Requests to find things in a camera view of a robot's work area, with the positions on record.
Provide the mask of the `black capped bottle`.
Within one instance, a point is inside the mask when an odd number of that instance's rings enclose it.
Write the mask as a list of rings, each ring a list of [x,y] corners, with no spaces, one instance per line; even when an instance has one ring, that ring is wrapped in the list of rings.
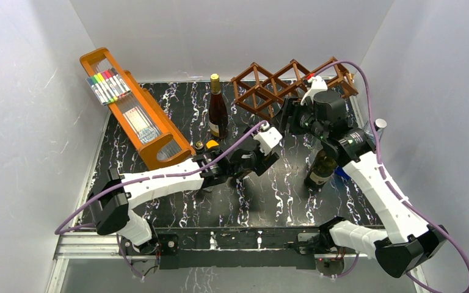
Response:
[[[203,167],[204,165],[209,164],[219,154],[219,150],[213,151],[213,152],[206,152],[205,144],[206,143],[203,143],[202,141],[198,141],[194,145],[195,152],[198,155],[197,163],[200,168]],[[214,164],[210,166],[209,168],[206,168],[203,171],[199,172],[198,174],[201,177],[205,178],[205,183],[210,183],[219,174],[219,167],[217,164]]]

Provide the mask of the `dark green wine bottle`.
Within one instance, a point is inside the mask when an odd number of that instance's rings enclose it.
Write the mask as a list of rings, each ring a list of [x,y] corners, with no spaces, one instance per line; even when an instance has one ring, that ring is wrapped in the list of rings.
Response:
[[[329,181],[337,167],[336,161],[320,150],[312,163],[304,183],[308,188],[321,189]]]

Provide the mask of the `blue square glass bottle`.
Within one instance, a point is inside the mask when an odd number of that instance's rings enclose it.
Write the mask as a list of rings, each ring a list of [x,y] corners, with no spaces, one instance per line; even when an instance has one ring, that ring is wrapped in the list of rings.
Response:
[[[364,131],[366,135],[376,144],[376,140],[380,140],[384,129],[387,127],[387,121],[383,118],[377,118],[373,122],[368,121],[364,126]],[[346,179],[350,180],[351,177],[343,170],[342,166],[337,166],[335,169],[335,174]]]

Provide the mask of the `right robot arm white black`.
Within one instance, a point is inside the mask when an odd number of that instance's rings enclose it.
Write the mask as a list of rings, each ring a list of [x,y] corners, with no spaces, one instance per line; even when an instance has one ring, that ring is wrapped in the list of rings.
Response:
[[[318,92],[311,102],[287,97],[273,118],[279,131],[311,134],[322,149],[358,185],[384,228],[358,226],[342,217],[321,225],[321,248],[334,253],[348,247],[377,260],[390,276],[399,278],[432,258],[445,243],[444,227],[415,215],[408,200],[393,191],[394,182],[377,162],[376,146],[359,127],[347,120],[346,103],[337,92]]]

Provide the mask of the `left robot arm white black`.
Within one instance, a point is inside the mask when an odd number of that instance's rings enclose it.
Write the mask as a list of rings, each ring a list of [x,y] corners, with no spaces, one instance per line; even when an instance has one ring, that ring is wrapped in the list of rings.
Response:
[[[102,197],[90,193],[88,201],[97,234],[117,234],[130,241],[141,253],[153,253],[158,237],[153,224],[134,212],[148,201],[178,192],[200,190],[225,183],[228,179],[243,178],[254,172],[265,173],[280,156],[271,151],[236,150],[224,156],[219,146],[208,148],[179,164],[146,173],[109,173]]]

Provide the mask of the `gold capped wine bottle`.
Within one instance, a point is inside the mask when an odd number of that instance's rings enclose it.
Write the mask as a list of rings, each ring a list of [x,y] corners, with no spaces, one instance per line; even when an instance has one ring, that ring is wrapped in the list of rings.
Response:
[[[219,75],[216,73],[210,76],[210,91],[211,96],[208,109],[209,128],[214,137],[224,139],[228,134],[228,113]]]

